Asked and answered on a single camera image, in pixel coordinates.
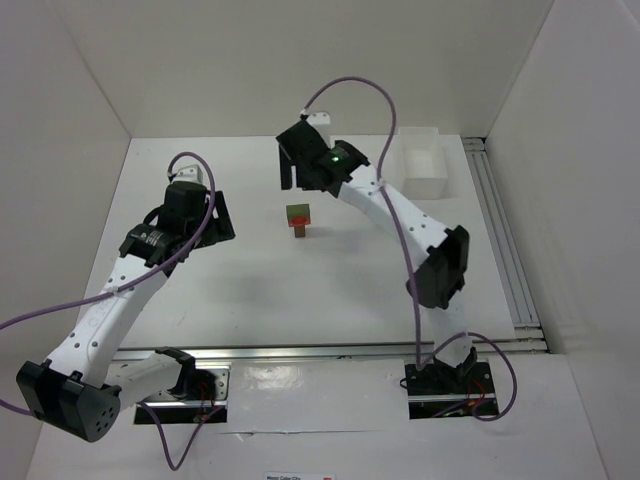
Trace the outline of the red wood block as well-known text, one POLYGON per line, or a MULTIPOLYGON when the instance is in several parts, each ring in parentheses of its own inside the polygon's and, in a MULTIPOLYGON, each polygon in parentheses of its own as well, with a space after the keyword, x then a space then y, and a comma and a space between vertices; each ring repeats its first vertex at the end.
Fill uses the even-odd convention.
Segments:
POLYGON ((292 227, 301 227, 309 225, 311 223, 311 220, 309 217, 295 216, 289 221, 289 223, 292 227))

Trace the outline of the green wood block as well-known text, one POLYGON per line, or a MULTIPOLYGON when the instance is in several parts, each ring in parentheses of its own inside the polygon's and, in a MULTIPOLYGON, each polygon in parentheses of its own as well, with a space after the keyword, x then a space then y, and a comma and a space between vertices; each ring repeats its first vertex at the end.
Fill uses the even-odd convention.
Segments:
POLYGON ((304 204, 291 204, 286 206, 286 218, 288 225, 291 228, 294 228, 290 225, 289 221, 295 216, 304 216, 309 217, 311 220, 310 206, 308 203, 304 204))

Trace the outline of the white perforated plastic bin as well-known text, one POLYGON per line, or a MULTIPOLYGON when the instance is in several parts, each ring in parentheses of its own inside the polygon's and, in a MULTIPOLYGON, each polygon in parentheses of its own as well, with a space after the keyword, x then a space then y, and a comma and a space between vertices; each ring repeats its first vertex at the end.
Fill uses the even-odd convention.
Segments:
POLYGON ((400 127, 402 193, 411 200, 439 200, 448 172, 439 130, 435 127, 400 127))

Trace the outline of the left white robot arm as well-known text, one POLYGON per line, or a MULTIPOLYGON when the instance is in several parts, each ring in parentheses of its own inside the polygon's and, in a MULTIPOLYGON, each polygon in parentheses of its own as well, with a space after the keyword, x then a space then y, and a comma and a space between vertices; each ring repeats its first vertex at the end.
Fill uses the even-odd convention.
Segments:
POLYGON ((163 204, 120 246, 103 288, 107 299, 90 306, 43 362, 27 361, 18 371, 16 382, 32 416, 93 443, 122 410, 160 391, 176 399, 213 402, 215 376, 177 348, 160 347, 142 361, 109 369, 124 337, 174 269, 168 266, 138 285, 132 280, 168 260, 199 228, 204 230, 196 241, 199 248, 234 239, 223 192, 210 193, 197 181, 172 181, 163 204))

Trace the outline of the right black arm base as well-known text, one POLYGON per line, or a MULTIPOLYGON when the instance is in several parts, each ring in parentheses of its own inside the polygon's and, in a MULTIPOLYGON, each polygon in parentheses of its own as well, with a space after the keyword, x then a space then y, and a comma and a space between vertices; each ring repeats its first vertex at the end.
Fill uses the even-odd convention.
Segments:
POLYGON ((433 364, 418 371, 414 364, 405 365, 399 386, 408 395, 409 417, 415 419, 482 417, 499 413, 495 386, 488 362, 478 362, 461 384, 447 383, 433 364))

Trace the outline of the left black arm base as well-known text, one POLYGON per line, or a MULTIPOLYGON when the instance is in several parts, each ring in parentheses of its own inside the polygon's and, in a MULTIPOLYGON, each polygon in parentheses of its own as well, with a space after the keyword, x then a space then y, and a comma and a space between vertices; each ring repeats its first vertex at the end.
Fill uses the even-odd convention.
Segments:
POLYGON ((196 425, 208 416, 208 424, 223 424, 228 417, 231 366, 198 362, 197 377, 184 397, 160 391, 143 400, 163 425, 196 425))

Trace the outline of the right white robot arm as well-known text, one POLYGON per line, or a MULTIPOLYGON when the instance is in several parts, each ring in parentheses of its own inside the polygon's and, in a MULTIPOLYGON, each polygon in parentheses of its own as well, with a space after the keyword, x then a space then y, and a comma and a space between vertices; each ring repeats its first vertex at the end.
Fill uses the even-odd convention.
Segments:
POLYGON ((424 213, 355 146, 330 142, 305 118, 279 134, 276 142, 282 189, 327 192, 398 241, 414 314, 415 366, 422 370, 432 363, 443 381, 462 383, 476 364, 477 352, 466 327, 456 325, 447 311, 465 285, 469 232, 424 213))

